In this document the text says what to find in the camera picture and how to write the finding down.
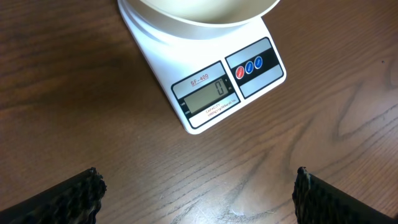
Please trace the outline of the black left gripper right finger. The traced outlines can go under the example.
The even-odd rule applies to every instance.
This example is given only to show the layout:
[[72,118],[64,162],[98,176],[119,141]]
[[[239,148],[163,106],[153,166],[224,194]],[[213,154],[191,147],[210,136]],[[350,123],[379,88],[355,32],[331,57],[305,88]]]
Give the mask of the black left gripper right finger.
[[292,200],[298,224],[397,224],[304,167],[297,170]]

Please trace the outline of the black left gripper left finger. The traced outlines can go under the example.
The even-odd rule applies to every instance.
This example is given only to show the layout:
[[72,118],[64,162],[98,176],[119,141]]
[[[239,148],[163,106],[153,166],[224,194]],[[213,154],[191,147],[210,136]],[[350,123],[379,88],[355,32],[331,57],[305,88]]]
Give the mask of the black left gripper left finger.
[[92,167],[1,211],[1,223],[95,224],[106,189]]

